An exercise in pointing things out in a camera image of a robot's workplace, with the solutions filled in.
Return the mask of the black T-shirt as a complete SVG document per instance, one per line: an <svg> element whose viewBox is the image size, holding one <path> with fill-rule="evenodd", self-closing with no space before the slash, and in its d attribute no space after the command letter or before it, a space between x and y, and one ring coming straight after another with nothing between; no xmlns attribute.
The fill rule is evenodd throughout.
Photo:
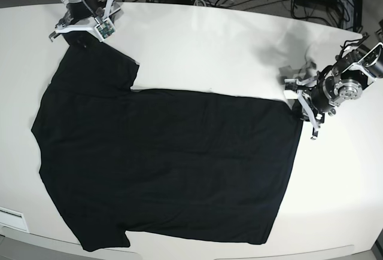
<svg viewBox="0 0 383 260"><path fill-rule="evenodd" d="M32 126L39 175L84 250L126 231L266 243L303 123L281 101L132 91L139 66L70 33Z"/></svg>

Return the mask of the white label plate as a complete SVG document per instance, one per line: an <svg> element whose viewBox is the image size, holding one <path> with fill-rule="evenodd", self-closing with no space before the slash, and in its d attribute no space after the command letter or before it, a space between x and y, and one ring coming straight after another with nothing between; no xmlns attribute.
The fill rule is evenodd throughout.
<svg viewBox="0 0 383 260"><path fill-rule="evenodd" d="M29 233L26 219L21 212L15 210L0 208L0 223L2 227L8 227L24 233Z"/></svg>

